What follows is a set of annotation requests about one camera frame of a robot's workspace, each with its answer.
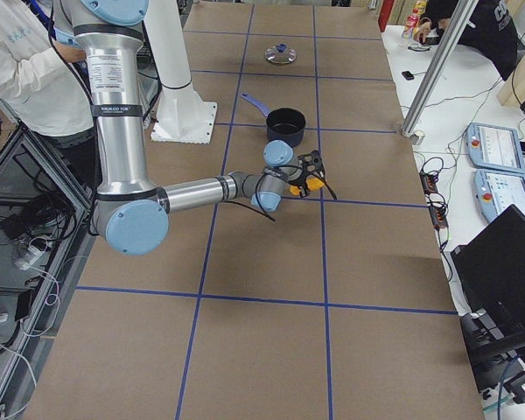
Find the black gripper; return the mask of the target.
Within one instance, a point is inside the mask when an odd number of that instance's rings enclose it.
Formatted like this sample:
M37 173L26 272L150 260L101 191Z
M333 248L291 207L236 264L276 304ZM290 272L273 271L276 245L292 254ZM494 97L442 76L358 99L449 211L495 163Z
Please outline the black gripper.
M310 189L307 184L307 178L310 173L306 169L296 169L289 177L288 184L292 191L297 191L296 195L300 198L305 198L310 194Z

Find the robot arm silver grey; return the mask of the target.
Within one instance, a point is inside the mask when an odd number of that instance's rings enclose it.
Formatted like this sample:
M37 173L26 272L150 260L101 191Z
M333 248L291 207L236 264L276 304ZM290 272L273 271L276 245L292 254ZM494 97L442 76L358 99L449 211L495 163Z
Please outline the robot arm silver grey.
M98 129L101 184L91 221L112 249L143 255L166 237L171 213L238 197L264 214L277 210L296 187L309 193L305 158L282 138L263 151L260 174L227 176L159 186L149 177L144 149L144 110L137 55L149 44L160 101L152 135L161 141L206 144L217 106L193 88L178 7L173 1L57 1L52 7L58 41L87 55L91 114Z

